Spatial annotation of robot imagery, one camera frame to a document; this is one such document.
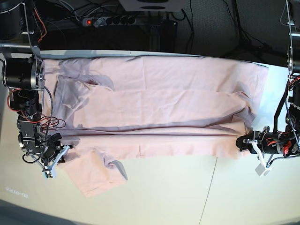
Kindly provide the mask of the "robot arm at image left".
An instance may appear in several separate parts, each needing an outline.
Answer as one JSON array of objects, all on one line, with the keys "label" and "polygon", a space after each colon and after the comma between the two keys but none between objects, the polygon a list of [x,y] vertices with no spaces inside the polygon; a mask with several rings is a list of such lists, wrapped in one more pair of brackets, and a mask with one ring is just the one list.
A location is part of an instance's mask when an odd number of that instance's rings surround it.
[{"label": "robot arm at image left", "polygon": [[0,52],[3,54],[1,80],[9,89],[7,105],[18,114],[19,144],[27,164],[48,166],[63,155],[60,134],[49,135],[52,116],[44,116],[44,67],[39,43],[47,34],[33,0],[0,2]]}]

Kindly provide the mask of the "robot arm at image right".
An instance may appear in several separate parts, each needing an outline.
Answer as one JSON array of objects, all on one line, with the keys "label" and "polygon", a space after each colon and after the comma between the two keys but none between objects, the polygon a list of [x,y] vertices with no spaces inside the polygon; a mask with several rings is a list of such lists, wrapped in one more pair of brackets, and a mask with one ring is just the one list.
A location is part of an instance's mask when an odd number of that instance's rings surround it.
[{"label": "robot arm at image right", "polygon": [[251,131],[236,141],[240,151],[256,151],[257,144],[262,154],[280,154],[283,158],[300,156],[300,2],[287,0],[285,9],[289,27],[288,81],[284,94],[276,109],[273,131],[264,127],[263,131]]}]

